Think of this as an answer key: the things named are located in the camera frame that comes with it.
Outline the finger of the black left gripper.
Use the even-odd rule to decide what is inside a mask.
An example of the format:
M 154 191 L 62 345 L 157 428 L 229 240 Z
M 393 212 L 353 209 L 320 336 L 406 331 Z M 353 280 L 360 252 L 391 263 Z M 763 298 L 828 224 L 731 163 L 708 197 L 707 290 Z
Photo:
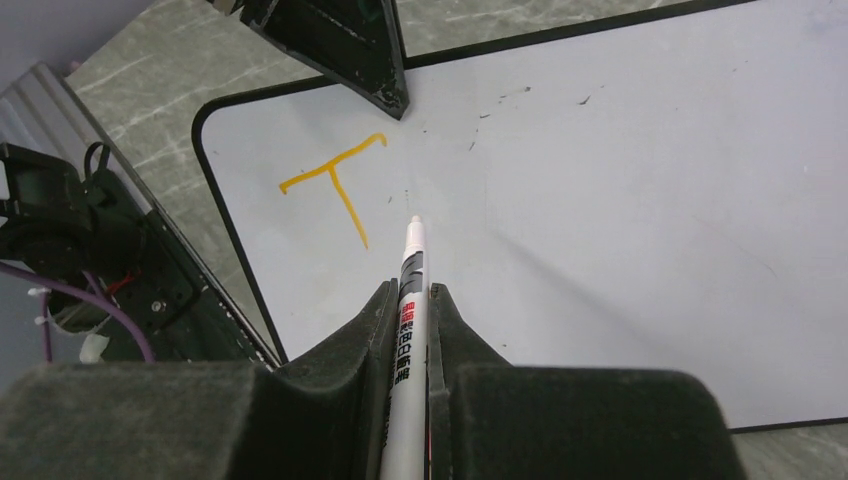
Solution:
M 214 1 L 278 50 L 400 120 L 410 105 L 392 0 Z

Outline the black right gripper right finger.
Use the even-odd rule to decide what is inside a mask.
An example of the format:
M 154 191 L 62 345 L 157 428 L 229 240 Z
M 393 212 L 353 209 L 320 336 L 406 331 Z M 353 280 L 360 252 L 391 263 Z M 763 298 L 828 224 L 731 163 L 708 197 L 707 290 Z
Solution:
M 669 370 L 521 367 L 429 301 L 434 479 L 742 479 L 721 409 Z

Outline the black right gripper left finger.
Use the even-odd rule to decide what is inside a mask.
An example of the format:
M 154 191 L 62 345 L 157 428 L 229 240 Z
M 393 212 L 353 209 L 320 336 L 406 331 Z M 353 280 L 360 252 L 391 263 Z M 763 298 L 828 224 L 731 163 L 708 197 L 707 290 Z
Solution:
M 375 479 L 398 283 L 300 357 L 37 368 L 1 399 L 5 479 Z

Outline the white whiteboard marker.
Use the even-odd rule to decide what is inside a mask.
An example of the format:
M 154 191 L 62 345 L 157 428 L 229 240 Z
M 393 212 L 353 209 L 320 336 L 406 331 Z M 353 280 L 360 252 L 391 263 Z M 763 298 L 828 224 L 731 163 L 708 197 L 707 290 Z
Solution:
M 407 226 L 401 265 L 382 479 L 426 476 L 429 291 L 426 229 L 422 218 L 415 215 Z

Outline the white whiteboard black frame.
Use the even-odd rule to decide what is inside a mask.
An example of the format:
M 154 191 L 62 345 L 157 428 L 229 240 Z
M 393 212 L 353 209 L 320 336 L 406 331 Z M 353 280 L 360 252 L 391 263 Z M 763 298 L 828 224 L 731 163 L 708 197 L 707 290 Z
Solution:
M 400 273 L 518 365 L 666 368 L 734 428 L 847 414 L 847 5 L 697 2 L 424 59 L 394 120 L 320 81 L 192 140 L 294 359 Z

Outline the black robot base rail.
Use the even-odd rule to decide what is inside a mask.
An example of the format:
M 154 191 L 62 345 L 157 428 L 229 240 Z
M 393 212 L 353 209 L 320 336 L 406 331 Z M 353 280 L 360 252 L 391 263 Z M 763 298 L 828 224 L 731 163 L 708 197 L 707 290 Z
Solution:
M 31 270 L 39 321 L 94 357 L 282 362 L 43 63 L 1 92 L 1 262 Z

